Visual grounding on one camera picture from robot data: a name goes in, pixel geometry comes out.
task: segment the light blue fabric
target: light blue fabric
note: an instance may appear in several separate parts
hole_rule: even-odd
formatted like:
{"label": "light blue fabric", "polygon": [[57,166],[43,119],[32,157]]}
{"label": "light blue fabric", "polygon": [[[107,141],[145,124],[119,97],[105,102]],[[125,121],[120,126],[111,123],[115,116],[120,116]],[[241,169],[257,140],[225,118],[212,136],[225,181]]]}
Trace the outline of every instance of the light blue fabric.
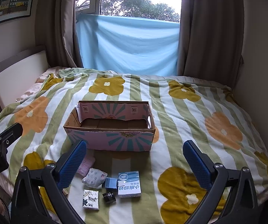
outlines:
{"label": "light blue fabric", "polygon": [[176,75],[180,24],[82,15],[77,36],[84,68],[136,75]]}

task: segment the striped blanket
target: striped blanket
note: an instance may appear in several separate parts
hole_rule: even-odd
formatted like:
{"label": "striped blanket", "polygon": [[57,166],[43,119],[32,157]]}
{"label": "striped blanket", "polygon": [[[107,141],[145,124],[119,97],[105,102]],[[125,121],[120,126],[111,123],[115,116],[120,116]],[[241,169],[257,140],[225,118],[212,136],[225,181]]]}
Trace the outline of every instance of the striped blanket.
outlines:
{"label": "striped blanket", "polygon": [[[248,166],[259,203],[268,198],[266,147],[230,88],[80,68],[62,70],[59,75],[55,83],[50,75],[39,93],[0,113],[0,133],[15,122],[23,126],[23,135],[8,149],[10,166],[0,174],[10,185],[21,166],[42,168],[70,148],[63,124],[79,100],[131,100],[149,101],[152,108],[156,135],[151,151],[95,150],[93,167],[112,177],[138,170],[142,195],[117,199],[115,205],[100,201],[99,211],[87,210],[82,208],[84,185],[78,181],[79,201],[69,200],[85,223],[184,223],[206,193],[181,150],[183,142],[190,139],[213,162],[229,169]],[[40,191],[47,208],[54,211],[45,190]],[[227,196],[226,189],[214,216],[222,210]]]}

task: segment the tree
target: tree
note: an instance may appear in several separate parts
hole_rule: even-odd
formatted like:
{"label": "tree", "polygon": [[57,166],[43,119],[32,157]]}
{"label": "tree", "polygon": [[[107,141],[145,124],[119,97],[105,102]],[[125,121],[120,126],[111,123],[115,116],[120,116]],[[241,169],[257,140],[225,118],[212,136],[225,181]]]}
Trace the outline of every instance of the tree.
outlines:
{"label": "tree", "polygon": [[172,7],[150,0],[102,0],[101,15],[180,21],[180,15]]}

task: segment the screw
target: screw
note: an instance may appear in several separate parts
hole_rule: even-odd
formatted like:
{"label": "screw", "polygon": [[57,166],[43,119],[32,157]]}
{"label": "screw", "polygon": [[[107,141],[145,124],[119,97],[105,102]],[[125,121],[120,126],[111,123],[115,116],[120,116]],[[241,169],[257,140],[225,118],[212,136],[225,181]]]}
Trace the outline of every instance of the screw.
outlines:
{"label": "screw", "polygon": [[55,167],[55,164],[54,163],[48,163],[47,166],[46,166],[48,169],[52,169]]}
{"label": "screw", "polygon": [[248,167],[243,167],[243,171],[246,172],[246,173],[249,173],[250,172],[250,170],[249,170]]}
{"label": "screw", "polygon": [[25,172],[26,169],[27,169],[27,168],[26,168],[25,166],[23,166],[23,167],[20,168],[20,172]]}
{"label": "screw", "polygon": [[215,167],[216,167],[216,168],[222,168],[223,165],[222,165],[221,163],[215,163]]}

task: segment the open cardboard box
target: open cardboard box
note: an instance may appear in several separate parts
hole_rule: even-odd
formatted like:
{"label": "open cardboard box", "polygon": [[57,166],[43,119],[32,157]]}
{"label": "open cardboard box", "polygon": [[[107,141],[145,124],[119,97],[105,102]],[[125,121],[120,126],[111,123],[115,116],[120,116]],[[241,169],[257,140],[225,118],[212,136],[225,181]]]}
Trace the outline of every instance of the open cardboard box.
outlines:
{"label": "open cardboard box", "polygon": [[64,124],[72,143],[84,140],[88,149],[148,151],[155,123],[148,102],[79,101]]}

